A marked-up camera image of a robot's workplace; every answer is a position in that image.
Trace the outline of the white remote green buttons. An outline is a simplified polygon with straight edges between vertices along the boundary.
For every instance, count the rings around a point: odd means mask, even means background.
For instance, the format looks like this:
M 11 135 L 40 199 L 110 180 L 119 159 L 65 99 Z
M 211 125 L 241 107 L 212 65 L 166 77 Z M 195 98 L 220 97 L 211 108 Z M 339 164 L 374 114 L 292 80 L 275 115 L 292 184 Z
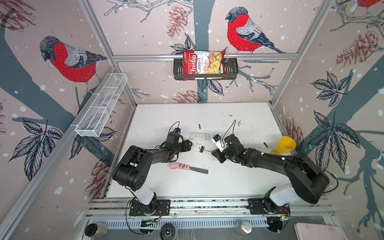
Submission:
M 196 151 L 198 153 L 203 153 L 205 151 L 205 146 L 199 143 L 196 143 L 194 141 L 191 141 L 191 143 L 192 143 L 191 150 Z

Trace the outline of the white remote grey buttons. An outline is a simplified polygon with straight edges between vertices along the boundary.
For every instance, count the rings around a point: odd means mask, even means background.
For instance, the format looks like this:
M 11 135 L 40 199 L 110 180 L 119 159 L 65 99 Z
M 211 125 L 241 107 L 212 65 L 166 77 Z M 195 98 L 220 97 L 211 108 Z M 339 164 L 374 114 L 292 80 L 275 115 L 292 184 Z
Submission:
M 207 133 L 190 133 L 190 140 L 192 141 L 208 141 L 210 139 L 210 134 Z

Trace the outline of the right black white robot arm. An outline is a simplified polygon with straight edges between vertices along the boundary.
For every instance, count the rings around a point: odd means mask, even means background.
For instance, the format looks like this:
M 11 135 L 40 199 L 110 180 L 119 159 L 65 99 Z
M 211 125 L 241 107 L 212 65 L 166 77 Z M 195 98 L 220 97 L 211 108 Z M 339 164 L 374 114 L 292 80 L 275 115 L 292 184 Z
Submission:
M 273 187 L 265 194 L 264 206 L 267 211 L 268 208 L 281 207 L 299 200 L 317 204 L 330 183 L 325 171 L 311 160 L 305 161 L 298 156 L 280 156 L 252 148 L 246 149 L 233 134 L 225 139 L 215 134 L 212 142 L 218 147 L 212 151 L 212 155 L 220 163 L 230 160 L 248 168 L 266 169 L 289 178 L 289 184 Z

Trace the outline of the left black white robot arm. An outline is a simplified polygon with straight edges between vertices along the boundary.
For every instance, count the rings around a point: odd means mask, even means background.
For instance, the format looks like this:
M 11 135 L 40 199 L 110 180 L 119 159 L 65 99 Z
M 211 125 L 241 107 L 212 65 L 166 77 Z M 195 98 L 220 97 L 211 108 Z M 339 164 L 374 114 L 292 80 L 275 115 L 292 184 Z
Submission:
M 155 149 L 130 146 L 114 168 L 112 178 L 128 189 L 139 204 L 151 207 L 156 204 L 156 194 L 146 183 L 151 166 L 177 161 L 179 154 L 189 152 L 192 145 L 179 132 L 170 132 L 166 141 Z

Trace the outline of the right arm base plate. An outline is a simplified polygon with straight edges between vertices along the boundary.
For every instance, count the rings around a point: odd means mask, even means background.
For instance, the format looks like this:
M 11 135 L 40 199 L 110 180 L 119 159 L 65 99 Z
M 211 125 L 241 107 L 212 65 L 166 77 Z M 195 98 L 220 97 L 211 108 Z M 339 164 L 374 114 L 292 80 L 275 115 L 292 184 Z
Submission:
M 290 206 L 285 204 L 277 206 L 269 199 L 248 199 L 248 207 L 252 215 L 290 215 Z

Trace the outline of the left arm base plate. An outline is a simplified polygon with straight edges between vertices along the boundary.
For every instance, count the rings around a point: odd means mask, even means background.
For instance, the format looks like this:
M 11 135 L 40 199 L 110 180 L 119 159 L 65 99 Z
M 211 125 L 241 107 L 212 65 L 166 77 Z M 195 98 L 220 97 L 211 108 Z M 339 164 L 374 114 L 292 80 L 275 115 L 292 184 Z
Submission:
M 153 199 L 148 205 L 140 203 L 134 199 L 128 204 L 130 217 L 160 217 L 168 216 L 170 214 L 170 200 L 157 200 Z

